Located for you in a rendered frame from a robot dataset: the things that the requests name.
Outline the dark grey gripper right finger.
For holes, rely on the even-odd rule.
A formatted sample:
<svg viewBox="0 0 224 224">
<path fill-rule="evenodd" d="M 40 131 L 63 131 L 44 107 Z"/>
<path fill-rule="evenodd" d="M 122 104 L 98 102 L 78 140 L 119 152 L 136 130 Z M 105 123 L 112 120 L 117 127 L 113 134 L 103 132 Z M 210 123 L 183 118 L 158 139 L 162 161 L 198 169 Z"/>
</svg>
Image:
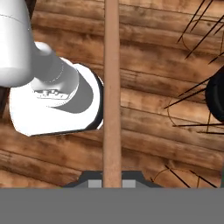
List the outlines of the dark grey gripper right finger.
<svg viewBox="0 0 224 224">
<path fill-rule="evenodd" d="M 155 184 L 154 182 L 147 180 L 141 171 L 123 171 L 122 172 L 122 187 L 123 188 L 138 188 L 138 187 L 161 188 L 161 185 Z"/>
</svg>

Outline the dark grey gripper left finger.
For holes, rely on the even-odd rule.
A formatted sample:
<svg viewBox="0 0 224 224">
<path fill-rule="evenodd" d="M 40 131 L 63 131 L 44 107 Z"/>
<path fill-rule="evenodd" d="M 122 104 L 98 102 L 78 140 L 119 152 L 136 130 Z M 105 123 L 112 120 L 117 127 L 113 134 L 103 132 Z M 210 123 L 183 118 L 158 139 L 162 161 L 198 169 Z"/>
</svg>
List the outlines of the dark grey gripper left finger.
<svg viewBox="0 0 224 224">
<path fill-rule="evenodd" d="M 77 180 L 66 184 L 67 188 L 84 187 L 84 188 L 101 188 L 102 172 L 101 171 L 84 171 Z"/>
</svg>

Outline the brown straw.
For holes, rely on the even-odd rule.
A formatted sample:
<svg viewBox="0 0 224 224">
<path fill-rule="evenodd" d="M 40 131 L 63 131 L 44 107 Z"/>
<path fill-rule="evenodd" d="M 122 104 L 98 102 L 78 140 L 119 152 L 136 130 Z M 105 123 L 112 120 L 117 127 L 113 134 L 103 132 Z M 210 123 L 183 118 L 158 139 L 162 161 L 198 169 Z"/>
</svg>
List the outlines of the brown straw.
<svg viewBox="0 0 224 224">
<path fill-rule="evenodd" d="M 104 188 L 122 186 L 119 0 L 105 0 L 103 178 Z"/>
</svg>

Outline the white and black round object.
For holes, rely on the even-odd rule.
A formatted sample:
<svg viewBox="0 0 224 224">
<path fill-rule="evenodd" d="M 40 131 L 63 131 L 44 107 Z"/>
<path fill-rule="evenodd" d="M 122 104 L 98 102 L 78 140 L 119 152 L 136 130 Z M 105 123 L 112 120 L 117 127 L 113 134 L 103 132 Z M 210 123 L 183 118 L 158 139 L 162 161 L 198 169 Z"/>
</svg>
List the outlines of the white and black round object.
<svg viewBox="0 0 224 224">
<path fill-rule="evenodd" d="M 10 89 L 15 130 L 28 137 L 103 124 L 102 80 L 33 39 L 25 0 L 0 0 L 0 86 Z"/>
</svg>

